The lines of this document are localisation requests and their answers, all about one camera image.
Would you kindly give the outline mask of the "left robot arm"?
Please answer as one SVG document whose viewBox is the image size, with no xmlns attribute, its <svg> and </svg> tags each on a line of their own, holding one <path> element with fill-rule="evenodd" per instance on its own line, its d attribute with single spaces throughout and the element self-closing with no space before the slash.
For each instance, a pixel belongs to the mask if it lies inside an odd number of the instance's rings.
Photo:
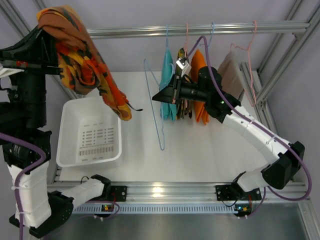
<svg viewBox="0 0 320 240">
<path fill-rule="evenodd" d="M 52 133 L 42 130 L 46 75 L 60 73 L 54 39 L 38 27 L 0 51 L 0 75 L 11 82 L 8 101 L 0 104 L 0 144 L 16 201 L 9 221 L 38 239 L 62 226 L 75 208 L 111 195 L 111 181 L 97 174 L 68 190 L 47 190 Z"/>
</svg>

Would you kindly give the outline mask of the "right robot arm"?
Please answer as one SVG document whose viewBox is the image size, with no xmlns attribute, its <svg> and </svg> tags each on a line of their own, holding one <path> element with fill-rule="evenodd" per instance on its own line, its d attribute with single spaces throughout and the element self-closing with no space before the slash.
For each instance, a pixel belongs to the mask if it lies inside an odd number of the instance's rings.
<svg viewBox="0 0 320 240">
<path fill-rule="evenodd" d="M 261 153 L 263 166 L 241 172 L 232 182 L 236 191 L 247 193 L 263 187 L 282 190 L 302 167 L 305 146 L 279 137 L 251 116 L 237 98 L 222 90 L 222 77 L 214 67 L 201 67 L 197 81 L 175 74 L 152 100 L 176 105 L 183 100 L 203 103 L 212 118 L 233 129 Z"/>
</svg>

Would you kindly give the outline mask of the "teal trousers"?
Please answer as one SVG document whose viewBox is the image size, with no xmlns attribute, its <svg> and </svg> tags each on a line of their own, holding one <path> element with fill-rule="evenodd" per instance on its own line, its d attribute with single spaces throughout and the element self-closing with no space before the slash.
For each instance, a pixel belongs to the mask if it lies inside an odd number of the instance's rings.
<svg viewBox="0 0 320 240">
<path fill-rule="evenodd" d="M 164 53 L 164 59 L 162 64 L 161 81 L 159 84 L 159 90 L 167 87 L 174 74 L 174 64 L 170 49 L 167 47 Z M 161 103 L 160 116 L 163 120 L 176 120 L 177 107 L 171 103 Z"/>
</svg>

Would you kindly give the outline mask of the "orange camouflage trousers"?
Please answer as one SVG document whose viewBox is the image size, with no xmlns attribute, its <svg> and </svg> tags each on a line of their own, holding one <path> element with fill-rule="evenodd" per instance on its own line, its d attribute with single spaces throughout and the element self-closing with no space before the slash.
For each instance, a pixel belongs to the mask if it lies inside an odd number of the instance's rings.
<svg viewBox="0 0 320 240">
<path fill-rule="evenodd" d="M 62 84 L 77 94 L 97 89 L 103 102 L 123 121 L 132 118 L 127 96 L 118 88 L 77 12 L 69 5 L 42 9 L 38 27 L 54 39 Z"/>
</svg>

